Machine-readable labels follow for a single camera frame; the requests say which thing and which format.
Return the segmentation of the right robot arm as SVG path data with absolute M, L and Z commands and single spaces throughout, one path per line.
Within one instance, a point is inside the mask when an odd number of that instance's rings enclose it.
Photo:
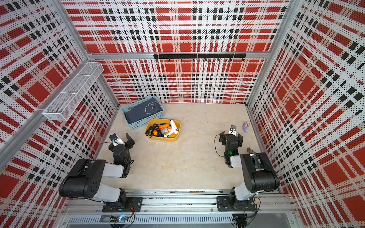
M 222 155 L 229 168 L 240 168 L 243 183 L 233 187 L 227 199 L 234 211 L 253 207 L 254 197 L 262 192 L 272 192 L 279 188 L 279 178 L 265 153 L 240 154 L 238 148 L 243 144 L 243 136 L 220 133 L 219 142 L 225 146 Z

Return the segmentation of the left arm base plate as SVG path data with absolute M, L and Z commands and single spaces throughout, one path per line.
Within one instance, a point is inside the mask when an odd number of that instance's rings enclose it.
M 117 202 L 106 202 L 102 209 L 104 213 L 140 212 L 143 197 L 124 197 Z

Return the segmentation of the white glue gun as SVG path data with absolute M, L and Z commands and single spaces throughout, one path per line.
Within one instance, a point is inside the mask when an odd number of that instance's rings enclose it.
M 170 119 L 170 126 L 171 126 L 171 129 L 168 133 L 166 133 L 164 135 L 164 138 L 169 138 L 171 135 L 178 135 L 179 134 L 178 127 L 176 126 L 174 120 L 172 120 L 172 119 Z

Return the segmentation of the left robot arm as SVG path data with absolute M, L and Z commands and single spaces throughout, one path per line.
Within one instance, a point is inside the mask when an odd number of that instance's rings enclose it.
M 113 154 L 113 162 L 106 160 L 80 159 L 62 181 L 59 194 L 73 199 L 89 199 L 103 202 L 113 210 L 128 207 L 125 190 L 102 183 L 102 178 L 126 178 L 134 160 L 129 152 L 135 145 L 133 138 L 126 134 L 126 141 L 118 135 L 109 136 L 111 140 L 108 149 Z

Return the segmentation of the orange glue gun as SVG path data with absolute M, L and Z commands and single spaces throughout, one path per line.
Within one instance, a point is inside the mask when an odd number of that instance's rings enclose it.
M 152 126 L 153 136 L 164 137 L 164 135 L 168 132 L 170 125 L 167 123 L 154 124 Z

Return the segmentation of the yellow storage box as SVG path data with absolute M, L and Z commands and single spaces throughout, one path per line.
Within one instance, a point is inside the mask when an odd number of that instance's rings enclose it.
M 173 119 L 152 119 L 149 121 L 145 135 L 152 140 L 175 142 L 179 138 L 181 124 Z

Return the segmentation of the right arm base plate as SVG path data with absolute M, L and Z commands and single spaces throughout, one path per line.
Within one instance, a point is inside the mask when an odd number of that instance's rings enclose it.
M 250 200 L 236 200 L 228 196 L 216 197 L 217 209 L 219 212 L 255 212 L 256 204 L 253 199 Z

